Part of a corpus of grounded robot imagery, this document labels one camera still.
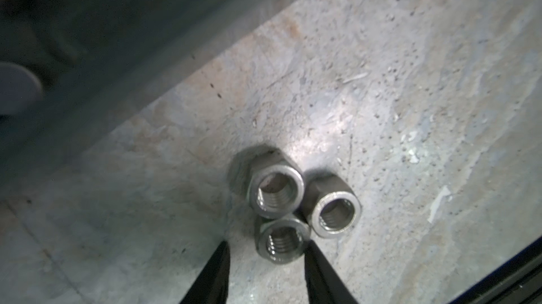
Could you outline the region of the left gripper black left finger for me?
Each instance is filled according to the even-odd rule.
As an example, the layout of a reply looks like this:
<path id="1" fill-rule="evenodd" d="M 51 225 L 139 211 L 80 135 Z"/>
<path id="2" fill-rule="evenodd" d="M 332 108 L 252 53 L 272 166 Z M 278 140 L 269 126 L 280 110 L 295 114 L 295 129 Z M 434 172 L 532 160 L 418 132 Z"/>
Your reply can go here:
<path id="1" fill-rule="evenodd" d="M 180 304 L 226 304 L 230 285 L 230 245 L 223 240 Z"/>

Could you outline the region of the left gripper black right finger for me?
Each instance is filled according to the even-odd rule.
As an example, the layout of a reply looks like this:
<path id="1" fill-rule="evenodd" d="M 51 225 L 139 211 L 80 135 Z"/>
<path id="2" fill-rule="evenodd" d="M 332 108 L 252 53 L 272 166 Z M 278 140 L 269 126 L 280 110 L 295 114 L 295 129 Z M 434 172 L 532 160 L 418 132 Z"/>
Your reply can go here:
<path id="1" fill-rule="evenodd" d="M 358 303 L 314 240 L 305 250 L 304 269 L 310 304 Z"/>

